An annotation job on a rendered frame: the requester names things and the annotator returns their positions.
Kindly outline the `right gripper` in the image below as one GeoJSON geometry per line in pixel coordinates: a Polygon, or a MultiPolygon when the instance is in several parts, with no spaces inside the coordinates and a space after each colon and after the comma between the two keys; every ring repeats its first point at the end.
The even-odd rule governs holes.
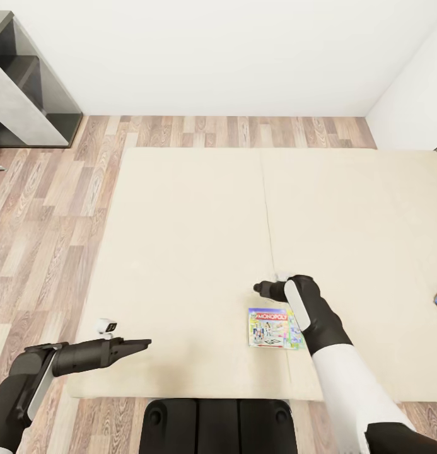
{"type": "Polygon", "coordinates": [[[283,301],[278,295],[278,287],[281,282],[262,281],[253,287],[253,291],[260,292],[263,298],[269,298],[276,301],[283,301]]]}

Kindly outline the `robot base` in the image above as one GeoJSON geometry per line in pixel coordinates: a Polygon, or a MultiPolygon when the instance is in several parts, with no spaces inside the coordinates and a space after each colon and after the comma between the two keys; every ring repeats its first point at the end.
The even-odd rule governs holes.
{"type": "Polygon", "coordinates": [[[139,454],[298,454],[289,399],[149,397],[139,454]]]}

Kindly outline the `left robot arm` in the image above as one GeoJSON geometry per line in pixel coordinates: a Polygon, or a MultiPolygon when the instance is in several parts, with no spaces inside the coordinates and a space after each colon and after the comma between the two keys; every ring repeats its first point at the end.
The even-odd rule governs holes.
{"type": "Polygon", "coordinates": [[[110,367],[152,343],[151,339],[114,338],[110,332],[116,327],[117,322],[99,318],[93,326],[96,340],[24,348],[13,361],[9,377],[0,384],[0,454],[16,454],[24,430],[32,425],[54,377],[110,367]]]}

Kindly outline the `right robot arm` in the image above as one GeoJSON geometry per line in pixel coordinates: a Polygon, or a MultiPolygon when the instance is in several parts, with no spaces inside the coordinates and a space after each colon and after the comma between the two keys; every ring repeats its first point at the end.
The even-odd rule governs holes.
{"type": "Polygon", "coordinates": [[[279,269],[253,287],[287,301],[318,375],[339,454],[437,454],[437,441],[417,433],[363,361],[313,276],[279,269]]]}

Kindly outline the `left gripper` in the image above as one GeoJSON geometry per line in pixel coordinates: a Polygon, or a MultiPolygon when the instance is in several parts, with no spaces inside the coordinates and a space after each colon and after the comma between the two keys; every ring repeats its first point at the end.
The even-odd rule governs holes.
{"type": "Polygon", "coordinates": [[[121,337],[81,342],[74,352],[74,372],[80,373],[110,367],[111,364],[114,364],[114,361],[120,358],[147,349],[151,343],[151,339],[124,340],[121,337]]]}

